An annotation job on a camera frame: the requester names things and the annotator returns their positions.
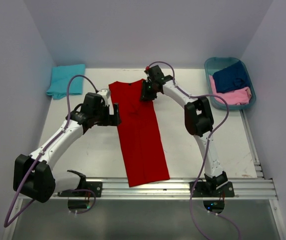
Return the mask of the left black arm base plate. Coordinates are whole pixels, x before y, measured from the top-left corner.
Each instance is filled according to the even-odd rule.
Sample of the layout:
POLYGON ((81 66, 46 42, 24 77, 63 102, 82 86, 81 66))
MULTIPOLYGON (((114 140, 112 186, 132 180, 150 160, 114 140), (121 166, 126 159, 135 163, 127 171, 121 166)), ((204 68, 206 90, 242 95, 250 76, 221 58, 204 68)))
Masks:
POLYGON ((92 196, 96 196, 97 198, 101 197, 102 194, 102 182, 101 181, 85 181, 83 183, 81 183, 78 187, 77 187, 77 191, 70 191, 70 190, 66 190, 63 192, 59 192, 57 195, 59 197, 79 197, 79 198, 88 198, 88 197, 92 197, 92 196), (87 191, 81 191, 81 190, 91 190, 93 193, 87 192, 87 191))

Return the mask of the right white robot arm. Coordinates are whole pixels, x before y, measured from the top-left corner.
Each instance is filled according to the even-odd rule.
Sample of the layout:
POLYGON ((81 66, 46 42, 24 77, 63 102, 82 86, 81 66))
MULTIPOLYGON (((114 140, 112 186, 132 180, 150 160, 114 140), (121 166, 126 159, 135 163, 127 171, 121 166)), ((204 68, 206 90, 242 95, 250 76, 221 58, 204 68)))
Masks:
POLYGON ((187 132, 196 140, 203 158, 201 173, 204 173, 204 188, 210 196, 217 196, 228 183, 214 145, 214 118, 208 94, 195 96, 185 91, 174 76, 164 75, 158 65, 145 68, 147 79, 143 81, 141 101, 153 101, 162 93, 184 109, 184 123, 187 132))

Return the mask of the red t shirt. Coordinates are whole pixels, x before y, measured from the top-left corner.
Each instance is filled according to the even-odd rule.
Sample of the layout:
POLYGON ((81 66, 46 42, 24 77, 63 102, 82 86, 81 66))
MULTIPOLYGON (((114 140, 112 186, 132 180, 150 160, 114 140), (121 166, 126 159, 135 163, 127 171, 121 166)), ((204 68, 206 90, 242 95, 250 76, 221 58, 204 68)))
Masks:
POLYGON ((119 105, 117 130, 130 187, 170 178, 154 105, 140 100, 142 83, 109 85, 111 100, 119 105))

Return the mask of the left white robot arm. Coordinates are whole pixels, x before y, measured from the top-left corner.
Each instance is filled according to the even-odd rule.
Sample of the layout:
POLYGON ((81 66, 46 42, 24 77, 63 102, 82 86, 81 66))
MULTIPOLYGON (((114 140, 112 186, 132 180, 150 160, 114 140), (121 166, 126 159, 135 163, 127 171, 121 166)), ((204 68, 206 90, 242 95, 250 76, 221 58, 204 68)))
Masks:
POLYGON ((44 203, 54 193, 72 192, 82 196, 87 190, 86 176, 75 170, 53 174, 52 170, 66 150, 93 126, 118 126, 119 106, 110 113, 110 91, 87 93, 81 109, 74 109, 56 133, 29 155, 20 154, 14 162, 13 189, 17 193, 44 203))

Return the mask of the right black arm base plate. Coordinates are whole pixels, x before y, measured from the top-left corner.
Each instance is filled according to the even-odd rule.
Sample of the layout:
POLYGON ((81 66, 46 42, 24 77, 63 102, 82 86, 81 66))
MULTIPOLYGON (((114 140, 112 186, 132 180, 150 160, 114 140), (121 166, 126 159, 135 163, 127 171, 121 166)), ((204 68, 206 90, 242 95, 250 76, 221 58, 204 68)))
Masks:
POLYGON ((196 186, 193 187, 194 183, 194 181, 189 182, 190 192, 194 190, 192 194, 193 198, 233 198, 235 196, 234 187, 231 181, 218 189, 210 189, 206 181, 199 180, 196 186))

